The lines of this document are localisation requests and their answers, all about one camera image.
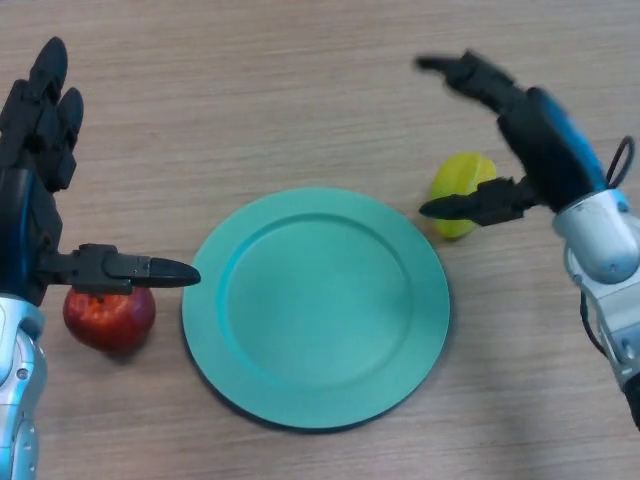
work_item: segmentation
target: green plate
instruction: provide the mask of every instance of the green plate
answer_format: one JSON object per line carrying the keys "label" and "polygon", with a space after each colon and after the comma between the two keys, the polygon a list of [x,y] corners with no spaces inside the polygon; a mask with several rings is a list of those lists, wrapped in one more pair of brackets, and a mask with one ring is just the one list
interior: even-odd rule
{"label": "green plate", "polygon": [[434,366],[449,327],[436,253],[403,215],[305,188],[239,210],[195,256],[184,335],[204,378],[250,416],[296,429],[375,418]]}

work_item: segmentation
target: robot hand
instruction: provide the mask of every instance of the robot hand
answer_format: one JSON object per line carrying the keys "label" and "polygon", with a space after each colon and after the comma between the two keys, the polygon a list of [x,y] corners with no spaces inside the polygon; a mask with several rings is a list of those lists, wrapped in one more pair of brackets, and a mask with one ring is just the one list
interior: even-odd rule
{"label": "robot hand", "polygon": [[196,284],[189,265],[123,255],[113,245],[85,244],[58,252],[62,220],[54,193],[75,172],[73,150],[82,124],[80,92],[61,98],[67,72],[64,43],[52,38],[28,80],[17,80],[0,113],[0,478],[34,479],[37,403],[47,365],[38,341],[38,309],[52,284],[86,293],[130,294],[134,286]]}
{"label": "robot hand", "polygon": [[[640,428],[640,220],[617,189],[633,158],[633,140],[625,137],[605,176],[586,138],[542,88],[517,87],[511,75],[472,51],[461,58],[421,56],[416,66],[443,74],[454,92],[497,114],[498,128],[525,171],[519,183],[491,180],[471,195],[428,202],[420,212],[485,226],[547,206],[555,214],[555,232],[565,241],[567,273],[581,289],[587,334],[609,359]],[[625,148],[627,161],[612,180]],[[596,307],[600,340],[587,320],[587,298]]]}

